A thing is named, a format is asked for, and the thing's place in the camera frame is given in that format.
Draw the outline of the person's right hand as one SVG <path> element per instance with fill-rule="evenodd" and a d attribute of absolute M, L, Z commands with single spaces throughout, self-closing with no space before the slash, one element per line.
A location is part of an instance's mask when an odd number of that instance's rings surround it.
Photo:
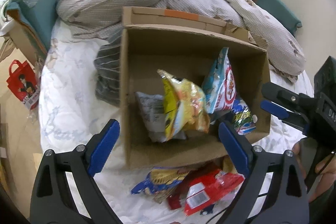
<path fill-rule="evenodd" d="M 300 154 L 299 142 L 295 143 L 295 145 L 292 148 L 292 151 L 295 155 L 295 158 L 298 161 L 299 168 L 302 172 L 303 178 L 305 178 L 306 171 L 301 164 L 301 158 L 299 155 Z M 321 162 L 319 162 L 315 167 L 315 172 L 321 175 L 321 179 L 319 180 L 319 183 L 315 188 L 315 192 L 311 194 L 309 202 L 312 202 L 319 196 L 323 195 L 334 184 L 336 173 L 334 154 L 330 154 L 329 156 L 325 157 L 325 159 L 323 159 Z"/>

